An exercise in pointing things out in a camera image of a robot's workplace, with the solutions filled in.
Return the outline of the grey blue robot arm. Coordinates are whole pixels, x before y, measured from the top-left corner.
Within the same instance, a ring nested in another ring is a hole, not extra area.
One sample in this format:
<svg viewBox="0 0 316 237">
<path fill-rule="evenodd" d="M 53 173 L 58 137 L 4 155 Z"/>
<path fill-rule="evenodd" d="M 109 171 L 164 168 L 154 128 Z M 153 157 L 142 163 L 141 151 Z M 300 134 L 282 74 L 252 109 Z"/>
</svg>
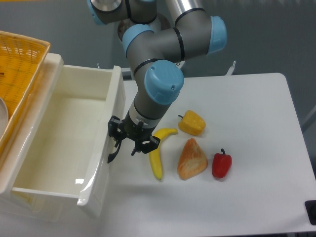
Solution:
<svg viewBox="0 0 316 237">
<path fill-rule="evenodd" d="M 155 150 L 160 139 L 152 132 L 177 99 L 184 84 L 176 64 L 222 50 L 227 29 L 218 16 L 209 16 L 199 0 L 169 0 L 174 27 L 155 28 L 158 19 L 154 0 L 90 0 L 90 13 L 97 24 L 130 20 L 122 35 L 138 92 L 124 119 L 112 116 L 108 135 L 120 148 L 124 139 L 134 142 L 133 153 Z"/>
</svg>

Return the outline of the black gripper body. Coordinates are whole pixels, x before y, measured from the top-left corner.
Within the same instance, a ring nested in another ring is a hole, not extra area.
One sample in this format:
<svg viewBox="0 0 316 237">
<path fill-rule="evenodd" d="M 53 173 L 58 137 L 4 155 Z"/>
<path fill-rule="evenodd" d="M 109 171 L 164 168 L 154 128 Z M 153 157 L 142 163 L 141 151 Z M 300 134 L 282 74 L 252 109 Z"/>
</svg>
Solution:
<svg viewBox="0 0 316 237">
<path fill-rule="evenodd" d="M 145 128 L 144 123 L 139 122 L 135 124 L 130 117 L 126 117 L 122 121 L 120 129 L 122 131 L 122 139 L 128 138 L 134 142 L 147 142 L 155 128 Z"/>
</svg>

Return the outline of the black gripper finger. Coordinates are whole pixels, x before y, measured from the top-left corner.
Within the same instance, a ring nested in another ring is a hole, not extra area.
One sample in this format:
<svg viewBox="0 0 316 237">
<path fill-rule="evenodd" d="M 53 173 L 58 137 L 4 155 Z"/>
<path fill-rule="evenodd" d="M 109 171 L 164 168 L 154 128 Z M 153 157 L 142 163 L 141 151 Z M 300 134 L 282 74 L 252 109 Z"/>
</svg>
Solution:
<svg viewBox="0 0 316 237">
<path fill-rule="evenodd" d="M 108 122 L 108 135 L 116 142 L 115 148 L 117 148 L 119 143 L 122 141 L 123 132 L 120 129 L 121 124 L 122 121 L 116 116 L 111 116 Z"/>
<path fill-rule="evenodd" d="M 131 153 L 131 155 L 135 155 L 136 153 L 150 153 L 151 151 L 154 151 L 158 148 L 160 144 L 160 138 L 156 136 L 151 136 L 148 140 L 140 140 L 136 139 L 135 141 L 135 147 Z"/>
</svg>

